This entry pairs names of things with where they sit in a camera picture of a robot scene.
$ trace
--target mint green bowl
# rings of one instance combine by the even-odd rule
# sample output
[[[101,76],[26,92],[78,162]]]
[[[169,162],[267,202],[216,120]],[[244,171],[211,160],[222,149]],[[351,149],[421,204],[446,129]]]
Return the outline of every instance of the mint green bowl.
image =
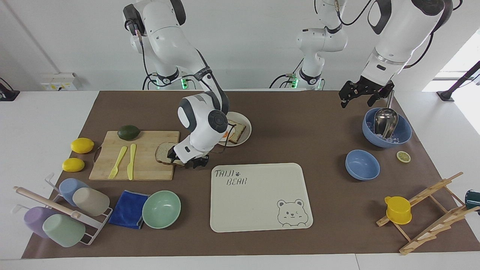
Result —
[[[154,229],[172,225],[180,215],[181,203],[177,194],[162,190],[148,197],[142,209],[144,222]]]

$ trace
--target avocado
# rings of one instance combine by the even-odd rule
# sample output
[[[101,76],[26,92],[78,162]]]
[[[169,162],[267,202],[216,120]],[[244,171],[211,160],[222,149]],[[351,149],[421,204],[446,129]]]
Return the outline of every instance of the avocado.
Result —
[[[134,125],[125,125],[117,131],[120,139],[130,141],[140,134],[140,129]]]

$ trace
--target white wall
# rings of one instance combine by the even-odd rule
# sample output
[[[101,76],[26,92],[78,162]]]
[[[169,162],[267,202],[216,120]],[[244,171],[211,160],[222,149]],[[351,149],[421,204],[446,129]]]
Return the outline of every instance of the white wall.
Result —
[[[42,90],[35,79],[17,62],[0,43],[0,77],[14,89]]]
[[[58,69],[76,73],[84,90],[139,89],[144,78],[142,59],[131,49],[122,19],[123,7],[131,2],[0,0],[0,45],[35,80],[41,73]],[[344,20],[355,18],[366,2],[349,1]],[[182,29],[223,88],[268,87],[277,75],[292,72],[302,58],[295,44],[297,33],[322,27],[312,0],[183,0],[183,4],[187,22]],[[397,89],[421,91],[480,27],[478,10],[480,1],[464,1],[437,31],[424,60],[397,77]],[[326,89],[356,81],[377,41],[366,15],[345,29],[347,48],[324,54]],[[20,78],[14,83],[21,90],[32,88],[22,85]]]

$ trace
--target yellow measuring cup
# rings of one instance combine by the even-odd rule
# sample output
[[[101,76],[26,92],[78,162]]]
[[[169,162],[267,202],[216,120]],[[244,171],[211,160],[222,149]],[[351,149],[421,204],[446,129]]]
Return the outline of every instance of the yellow measuring cup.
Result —
[[[387,217],[396,224],[405,225],[412,221],[411,205],[409,201],[403,197],[385,197],[387,204]]]

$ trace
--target purple cup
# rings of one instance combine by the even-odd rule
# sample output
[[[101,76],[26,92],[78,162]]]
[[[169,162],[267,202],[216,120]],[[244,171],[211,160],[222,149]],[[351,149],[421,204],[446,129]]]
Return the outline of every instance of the purple cup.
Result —
[[[48,235],[43,231],[43,223],[51,215],[58,214],[57,211],[48,209],[45,207],[33,207],[30,208],[24,215],[24,222],[27,227],[32,230],[35,234],[42,238],[48,238]]]

